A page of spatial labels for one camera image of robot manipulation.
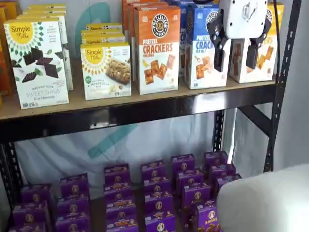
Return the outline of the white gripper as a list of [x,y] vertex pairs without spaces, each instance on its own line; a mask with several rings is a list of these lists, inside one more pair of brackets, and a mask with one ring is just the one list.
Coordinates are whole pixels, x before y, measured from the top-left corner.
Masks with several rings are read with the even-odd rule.
[[213,64],[217,71],[223,71],[228,38],[250,38],[246,66],[255,69],[258,49],[272,25],[273,15],[267,5],[267,0],[221,0],[219,12],[209,13],[206,27],[215,49]]

